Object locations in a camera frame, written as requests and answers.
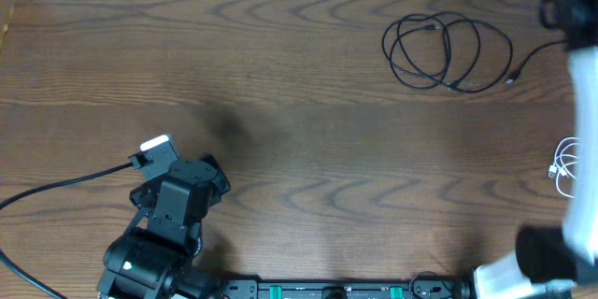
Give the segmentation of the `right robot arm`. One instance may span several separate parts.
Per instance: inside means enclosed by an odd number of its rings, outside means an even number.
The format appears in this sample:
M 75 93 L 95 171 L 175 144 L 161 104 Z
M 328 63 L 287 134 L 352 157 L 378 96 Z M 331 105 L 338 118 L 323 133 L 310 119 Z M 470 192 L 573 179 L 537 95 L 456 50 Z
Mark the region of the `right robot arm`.
M 597 282 L 597 0 L 541 0 L 539 20 L 565 34 L 576 102 L 576 150 L 555 156 L 556 175 L 573 177 L 559 227 L 523 226 L 514 251 L 475 268 L 456 298 L 568 298 Z

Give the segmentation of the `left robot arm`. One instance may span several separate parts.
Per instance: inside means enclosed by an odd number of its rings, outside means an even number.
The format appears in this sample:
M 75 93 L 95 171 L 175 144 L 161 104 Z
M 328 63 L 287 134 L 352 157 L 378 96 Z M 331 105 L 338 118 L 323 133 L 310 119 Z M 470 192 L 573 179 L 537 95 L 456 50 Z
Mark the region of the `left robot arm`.
M 104 255 L 98 296 L 170 298 L 203 247 L 203 218 L 231 185 L 210 154 L 174 160 L 142 151 L 129 160 L 146 181 L 130 192 L 138 211 Z

